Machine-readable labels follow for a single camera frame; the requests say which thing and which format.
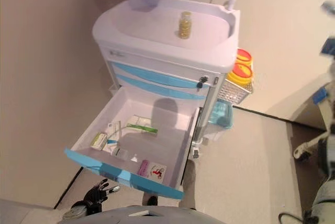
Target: gray floor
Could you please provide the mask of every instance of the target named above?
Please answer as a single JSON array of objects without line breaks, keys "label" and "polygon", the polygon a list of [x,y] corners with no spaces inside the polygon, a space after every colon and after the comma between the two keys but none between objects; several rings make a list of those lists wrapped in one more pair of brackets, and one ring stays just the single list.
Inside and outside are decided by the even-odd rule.
[{"label": "gray floor", "polygon": [[[314,159],[295,164],[292,145],[318,132],[238,109],[233,112],[233,128],[205,143],[195,161],[197,210],[228,224],[277,223],[282,211],[300,215],[311,203],[320,177]],[[57,210],[33,209],[22,224],[55,223],[101,179],[84,170]],[[104,210],[140,205],[142,195],[121,186],[104,203]],[[178,201],[159,198],[159,205],[177,206]]]}]

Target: drawer front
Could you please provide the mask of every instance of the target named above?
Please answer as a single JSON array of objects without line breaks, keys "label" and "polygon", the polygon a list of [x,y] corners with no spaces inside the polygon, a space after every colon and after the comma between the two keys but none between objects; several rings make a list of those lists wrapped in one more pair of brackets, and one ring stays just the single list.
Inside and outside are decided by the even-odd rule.
[{"label": "drawer front", "polygon": [[156,93],[156,94],[159,94],[165,97],[173,97],[173,98],[189,99],[189,100],[203,100],[203,101],[205,101],[206,99],[205,96],[181,92],[181,91],[166,88],[160,85],[149,84],[147,82],[142,82],[139,80],[131,79],[127,76],[123,76],[119,74],[117,74],[116,77],[118,78],[119,83],[123,86],[133,85],[145,91]]},{"label": "drawer front", "polygon": [[[144,70],[144,69],[140,69],[137,67],[132,67],[132,66],[120,64],[120,63],[114,63],[113,68],[114,69],[117,68],[118,70],[125,71],[134,76],[140,77],[141,79],[144,79],[146,81],[163,84],[167,86],[173,86],[173,87],[179,87],[179,88],[189,88],[189,89],[197,90],[198,82],[195,82],[195,81],[181,79],[179,77],[173,77],[170,75],[161,74],[161,73],[157,73],[154,71],[148,71],[148,70]],[[208,84],[206,83],[203,86],[204,88],[206,87],[208,88]]]},{"label": "drawer front", "polygon": [[169,186],[164,186],[155,181],[148,180],[147,178],[141,177],[137,174],[132,174],[128,171],[100,162],[96,159],[92,159],[89,156],[82,155],[69,149],[65,150],[65,154],[69,159],[75,161],[91,172],[119,182],[120,184],[163,197],[173,199],[182,199],[184,197],[184,193],[182,191],[178,191]]},{"label": "drawer front", "polygon": [[155,71],[157,73],[166,74],[173,77],[182,78],[193,82],[199,82],[203,76],[208,76],[207,84],[216,85],[216,77],[222,74],[208,72],[205,70],[190,68],[189,66],[178,65],[170,62],[163,62],[157,59],[147,58],[141,55],[126,53],[107,48],[100,48],[104,58],[107,61],[113,61],[129,66],[139,67],[143,70]]},{"label": "drawer front", "polygon": [[162,89],[172,91],[172,93],[174,91],[177,93],[186,93],[184,99],[190,97],[189,94],[193,94],[195,97],[199,97],[199,99],[204,99],[207,96],[209,90],[209,85],[206,84],[203,85],[203,88],[198,89],[197,82],[194,81],[171,77],[140,68],[134,68],[124,64],[112,63],[110,61],[108,61],[107,64],[110,70],[115,73],[115,77],[118,79],[118,83],[123,86],[128,86],[129,84],[138,86],[137,83],[146,83],[150,84],[149,86],[152,87],[160,86]]},{"label": "drawer front", "polygon": [[[199,104],[198,100],[166,97],[135,86],[121,87],[65,153],[93,173],[148,193],[182,199],[184,194],[178,188],[199,116]],[[127,128],[133,115],[151,118],[157,133],[148,135]],[[105,132],[107,125],[116,121],[122,126],[117,145],[128,153],[122,159],[90,146],[97,133]],[[137,175],[143,160],[166,166],[161,184]]]}]

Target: blue container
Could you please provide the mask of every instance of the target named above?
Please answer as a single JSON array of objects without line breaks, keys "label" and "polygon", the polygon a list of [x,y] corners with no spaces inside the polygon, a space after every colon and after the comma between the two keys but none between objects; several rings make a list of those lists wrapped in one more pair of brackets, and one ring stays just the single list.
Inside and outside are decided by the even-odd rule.
[{"label": "blue container", "polygon": [[232,104],[218,99],[208,122],[230,129],[232,127]]}]

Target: cable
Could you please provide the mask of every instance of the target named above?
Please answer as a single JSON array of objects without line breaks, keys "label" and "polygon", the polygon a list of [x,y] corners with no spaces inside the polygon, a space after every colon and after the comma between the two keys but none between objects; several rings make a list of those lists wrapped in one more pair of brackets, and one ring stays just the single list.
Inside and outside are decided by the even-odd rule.
[{"label": "cable", "polygon": [[300,219],[299,217],[294,216],[294,215],[292,215],[292,214],[289,214],[288,212],[282,212],[282,213],[280,213],[280,214],[278,215],[278,220],[279,220],[279,223],[280,223],[280,224],[283,224],[283,223],[282,223],[282,217],[283,217],[283,216],[290,216],[291,218],[293,218],[293,219],[295,219],[295,220],[298,220],[298,221],[300,221],[301,223],[303,223],[303,220]]}]

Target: lock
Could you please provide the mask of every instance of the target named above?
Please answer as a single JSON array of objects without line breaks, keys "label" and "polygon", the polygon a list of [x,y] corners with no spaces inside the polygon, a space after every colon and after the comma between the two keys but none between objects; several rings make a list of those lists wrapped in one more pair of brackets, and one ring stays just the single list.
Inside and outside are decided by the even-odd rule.
[{"label": "lock", "polygon": [[199,81],[200,82],[197,83],[198,90],[201,89],[204,86],[204,83],[208,81],[208,76],[202,76]]}]

